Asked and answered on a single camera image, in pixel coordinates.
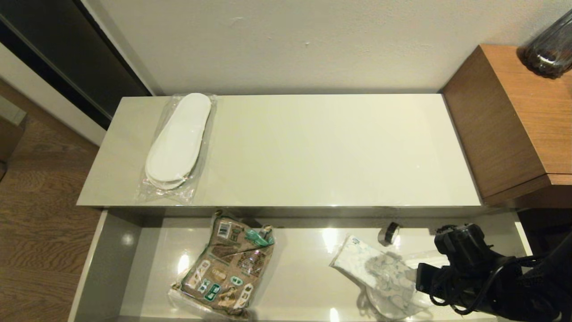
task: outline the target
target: packaged item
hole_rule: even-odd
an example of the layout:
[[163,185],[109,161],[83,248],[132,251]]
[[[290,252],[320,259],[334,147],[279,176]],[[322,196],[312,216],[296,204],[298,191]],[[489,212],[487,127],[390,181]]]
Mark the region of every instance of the packaged item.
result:
[[433,306],[426,294],[415,289],[415,270],[355,236],[345,239],[330,266],[362,283],[370,303],[388,319],[403,319]]
[[204,313],[246,320],[273,249],[271,226],[255,231],[218,211],[208,246],[169,296]]
[[139,201],[170,198],[191,204],[215,110],[214,95],[192,93],[169,99],[141,171]]

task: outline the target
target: white slippers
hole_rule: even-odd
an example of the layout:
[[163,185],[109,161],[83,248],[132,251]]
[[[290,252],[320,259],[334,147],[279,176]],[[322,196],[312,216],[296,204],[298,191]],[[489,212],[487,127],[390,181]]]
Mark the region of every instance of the white slippers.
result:
[[154,186],[170,190],[185,182],[201,150],[210,106],[209,97],[200,93],[179,102],[147,155],[145,174]]

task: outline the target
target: printed label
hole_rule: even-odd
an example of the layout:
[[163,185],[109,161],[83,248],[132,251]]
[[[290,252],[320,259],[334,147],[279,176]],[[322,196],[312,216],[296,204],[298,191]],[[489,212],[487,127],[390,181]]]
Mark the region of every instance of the printed label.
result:
[[219,284],[213,284],[213,286],[210,288],[209,292],[205,295],[205,300],[212,302],[219,292],[220,292],[220,285]]
[[231,286],[226,292],[219,295],[219,298],[220,306],[230,308],[231,305],[236,301],[236,288]]
[[196,289],[197,285],[201,281],[202,277],[205,276],[206,270],[210,267],[210,261],[203,260],[201,265],[197,267],[194,271],[193,276],[190,278],[189,282],[187,283],[190,288]]
[[206,288],[210,285],[210,281],[207,280],[206,278],[202,281],[201,286],[198,288],[198,291],[201,292],[201,294],[205,293]]
[[266,254],[255,250],[254,252],[244,252],[237,264],[246,274],[258,277],[262,272],[265,259]]
[[243,289],[243,292],[240,293],[239,299],[235,303],[235,306],[234,306],[235,309],[243,308],[246,306],[246,304],[248,303],[248,299],[250,298],[250,295],[252,293],[253,288],[254,287],[252,286],[252,284],[250,284],[250,283],[246,284],[246,286]]
[[213,274],[214,279],[216,279],[219,282],[223,282],[224,280],[227,279],[227,273],[222,269],[213,267],[213,269],[210,272]]
[[220,223],[219,232],[217,233],[217,236],[228,239],[228,234],[230,234],[230,232],[231,232],[231,226],[232,225],[230,223],[226,223],[226,222]]
[[230,246],[213,246],[210,250],[210,253],[213,255],[214,258],[218,259],[219,261],[230,264],[232,259],[235,257],[235,249]]
[[231,283],[235,284],[236,286],[240,286],[243,284],[243,281],[238,276],[231,277]]
[[240,229],[233,229],[231,235],[231,241],[237,242],[239,240]]

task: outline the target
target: glossy white surface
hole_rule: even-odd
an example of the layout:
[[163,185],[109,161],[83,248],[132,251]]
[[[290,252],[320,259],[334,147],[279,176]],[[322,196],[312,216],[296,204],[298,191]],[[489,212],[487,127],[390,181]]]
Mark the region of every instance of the glossy white surface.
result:
[[[504,255],[524,256],[514,222],[514,213],[506,212],[472,218],[481,225],[487,243]],[[286,225],[298,219],[269,219],[264,223]],[[329,227],[327,220],[312,219],[308,226],[320,228],[276,229],[276,247],[272,261],[255,295],[252,309],[259,320],[270,321],[375,321],[366,305],[360,303],[360,288],[329,267],[346,234],[353,234],[384,252],[403,256],[409,266],[416,267],[425,258],[441,256],[436,252],[430,231],[445,224],[461,224],[467,219],[401,218],[404,226],[396,242],[383,247],[377,242],[379,229],[390,219],[368,219],[356,222],[360,227]],[[121,307],[123,316],[194,318],[188,311],[170,305],[166,293],[180,272],[193,264],[209,235],[208,218],[166,218],[161,228],[143,228],[129,282]],[[449,307],[432,307],[408,318],[417,320],[495,321],[484,313],[461,318]]]
[[[136,204],[167,99],[122,100],[79,205]],[[220,96],[205,152],[196,206],[480,205],[437,94]]]

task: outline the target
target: glass bottle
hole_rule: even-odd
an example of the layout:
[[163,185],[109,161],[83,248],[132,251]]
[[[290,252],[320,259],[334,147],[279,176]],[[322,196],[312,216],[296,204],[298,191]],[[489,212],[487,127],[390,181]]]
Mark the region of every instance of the glass bottle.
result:
[[572,10],[520,48],[519,58],[529,70],[548,78],[572,69]]

